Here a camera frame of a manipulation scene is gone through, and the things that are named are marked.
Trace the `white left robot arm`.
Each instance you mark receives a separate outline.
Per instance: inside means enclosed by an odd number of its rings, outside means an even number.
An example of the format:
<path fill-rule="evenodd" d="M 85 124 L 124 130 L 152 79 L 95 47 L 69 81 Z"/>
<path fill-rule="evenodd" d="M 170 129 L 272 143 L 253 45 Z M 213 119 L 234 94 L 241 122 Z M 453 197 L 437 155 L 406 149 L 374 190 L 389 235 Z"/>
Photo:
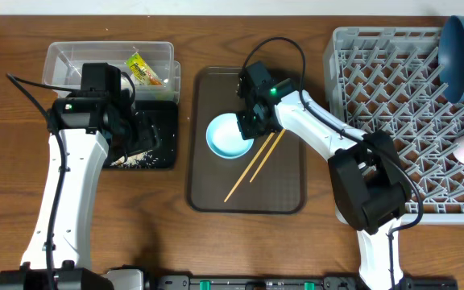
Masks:
<path fill-rule="evenodd" d="M 115 150 L 150 148 L 144 114 L 129 99 L 67 97 L 47 110 L 48 176 L 34 234 L 19 269 L 0 272 L 0 289 L 148 289 L 147 274 L 122 266 L 91 270 L 90 229 L 99 176 Z"/>

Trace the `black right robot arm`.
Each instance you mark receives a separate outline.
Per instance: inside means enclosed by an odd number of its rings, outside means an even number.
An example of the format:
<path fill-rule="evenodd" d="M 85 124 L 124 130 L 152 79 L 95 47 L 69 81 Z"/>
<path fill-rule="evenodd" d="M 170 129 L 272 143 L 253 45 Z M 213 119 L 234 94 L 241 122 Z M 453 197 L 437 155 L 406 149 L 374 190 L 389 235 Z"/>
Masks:
<path fill-rule="evenodd" d="M 244 139 L 289 131 L 318 152 L 329 167 L 336 211 L 358 235 L 359 275 L 370 289 L 392 289 L 403 279 L 396 253 L 411 189 L 392 138 L 353 128 L 319 106 L 289 79 L 238 83 L 246 108 L 237 113 Z"/>

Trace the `long wooden chopstick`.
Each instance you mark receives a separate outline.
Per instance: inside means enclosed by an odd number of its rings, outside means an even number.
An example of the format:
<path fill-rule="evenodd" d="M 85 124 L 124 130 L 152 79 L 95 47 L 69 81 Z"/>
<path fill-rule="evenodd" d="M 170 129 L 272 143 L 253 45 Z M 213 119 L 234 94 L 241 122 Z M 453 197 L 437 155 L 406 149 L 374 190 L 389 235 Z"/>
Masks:
<path fill-rule="evenodd" d="M 245 178 L 247 173 L 251 170 L 251 167 L 255 164 L 255 162 L 257 161 L 257 159 L 260 157 L 261 153 L 263 152 L 264 148 L 269 144 L 269 142 L 271 141 L 271 139 L 273 138 L 274 135 L 275 135 L 275 133 L 273 133 L 273 132 L 268 135 L 268 137 L 264 141 L 263 145 L 260 147 L 260 149 L 257 150 L 257 152 L 255 153 L 255 155 L 252 158 L 252 160 L 250 161 L 250 163 L 246 166 L 246 168 L 242 172 L 241 176 L 237 179 L 234 186 L 232 187 L 232 189 L 227 194 L 226 198 L 223 201 L 224 203 L 226 203 L 229 200 L 231 195 L 234 193 L 234 191 L 237 189 L 237 187 L 241 184 L 241 182 L 243 181 L 243 179 Z"/>

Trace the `yellow green snack wrapper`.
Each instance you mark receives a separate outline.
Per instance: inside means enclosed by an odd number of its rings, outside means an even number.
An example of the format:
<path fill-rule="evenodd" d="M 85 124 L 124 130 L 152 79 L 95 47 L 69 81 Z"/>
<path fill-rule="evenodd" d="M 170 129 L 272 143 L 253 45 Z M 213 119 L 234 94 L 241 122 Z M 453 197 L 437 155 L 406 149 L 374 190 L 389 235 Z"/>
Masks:
<path fill-rule="evenodd" d="M 164 84 L 153 69 L 137 52 L 126 61 L 126 65 L 141 85 L 160 86 Z"/>

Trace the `short wooden chopstick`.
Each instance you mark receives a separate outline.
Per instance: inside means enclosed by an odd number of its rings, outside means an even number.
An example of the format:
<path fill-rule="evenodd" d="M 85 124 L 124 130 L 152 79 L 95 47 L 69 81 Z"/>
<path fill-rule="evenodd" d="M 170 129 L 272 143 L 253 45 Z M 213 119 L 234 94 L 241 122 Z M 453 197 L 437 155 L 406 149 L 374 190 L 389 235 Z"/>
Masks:
<path fill-rule="evenodd" d="M 258 173 L 260 172 L 260 170 L 263 168 L 263 165 L 267 162 L 268 158 L 270 157 L 270 155 L 272 154 L 272 152 L 275 150 L 276 146 L 278 145 L 279 141 L 282 139 L 282 137 L 284 136 L 286 132 L 286 129 L 283 129 L 276 137 L 275 141 L 271 144 L 271 146 L 268 148 L 265 156 L 263 157 L 263 159 L 261 160 L 261 162 L 259 163 L 258 167 L 255 169 L 255 172 L 254 174 L 252 175 L 252 177 L 250 178 L 249 182 L 251 183 L 258 175 Z M 261 148 L 259 149 L 258 151 L 258 154 L 262 153 L 264 148 L 270 143 L 271 139 L 275 136 L 275 132 L 272 132 L 268 135 L 268 137 L 266 138 L 265 142 L 263 143 L 263 145 L 261 146 Z"/>

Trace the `light blue food bowl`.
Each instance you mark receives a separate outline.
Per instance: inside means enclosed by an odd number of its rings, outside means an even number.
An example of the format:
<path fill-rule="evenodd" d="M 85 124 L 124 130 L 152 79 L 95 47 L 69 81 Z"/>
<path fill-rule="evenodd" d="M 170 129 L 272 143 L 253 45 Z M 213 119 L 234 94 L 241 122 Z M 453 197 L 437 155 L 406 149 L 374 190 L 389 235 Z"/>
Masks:
<path fill-rule="evenodd" d="M 233 160 L 245 155 L 253 146 L 253 139 L 243 139 L 235 113 L 220 114 L 207 126 L 205 139 L 217 156 Z"/>

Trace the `dark blue plate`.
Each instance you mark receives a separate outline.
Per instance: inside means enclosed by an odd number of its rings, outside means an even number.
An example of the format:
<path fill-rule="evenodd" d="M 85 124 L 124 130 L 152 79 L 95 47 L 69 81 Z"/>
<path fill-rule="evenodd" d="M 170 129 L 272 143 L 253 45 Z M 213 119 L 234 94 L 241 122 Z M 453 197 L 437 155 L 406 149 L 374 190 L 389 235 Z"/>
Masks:
<path fill-rule="evenodd" d="M 450 16 L 441 30 L 438 63 L 443 67 L 440 81 L 447 84 L 445 98 L 464 102 L 464 16 Z"/>

